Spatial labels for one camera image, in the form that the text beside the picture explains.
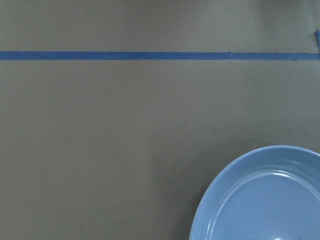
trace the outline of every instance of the gray surface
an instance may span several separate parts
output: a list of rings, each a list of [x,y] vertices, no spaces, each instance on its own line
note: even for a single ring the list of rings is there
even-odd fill
[[[317,51],[317,0],[2,0],[0,46],[28,51]]]
[[[300,1],[78,2],[1,1],[1,48],[317,52]],[[319,76],[311,61],[1,61],[0,239],[187,239],[236,157],[320,152]]]

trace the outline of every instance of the blue painter's tape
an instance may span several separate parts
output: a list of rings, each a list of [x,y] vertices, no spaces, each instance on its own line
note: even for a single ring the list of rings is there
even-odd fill
[[[318,53],[0,51],[0,60],[299,60],[320,61]]]
[[[315,33],[315,38],[316,38],[316,41],[318,43],[318,49],[319,49],[319,52],[320,52],[320,30],[317,30]]]

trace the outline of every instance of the cardboard surface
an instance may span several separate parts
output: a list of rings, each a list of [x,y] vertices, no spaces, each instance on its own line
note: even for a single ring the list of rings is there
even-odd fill
[[[0,11],[3,51],[318,51],[301,1]],[[320,152],[319,76],[318,61],[0,61],[0,239],[188,239],[236,157]]]

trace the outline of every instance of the tape strip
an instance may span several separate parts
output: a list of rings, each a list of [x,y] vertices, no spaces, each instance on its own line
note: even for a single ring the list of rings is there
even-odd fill
[[[318,53],[0,51],[0,60],[298,60],[320,61]]]

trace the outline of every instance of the light blue dish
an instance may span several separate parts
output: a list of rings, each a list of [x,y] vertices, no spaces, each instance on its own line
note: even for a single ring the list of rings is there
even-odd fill
[[[237,158],[205,192],[189,240],[320,240],[320,155],[279,145]]]

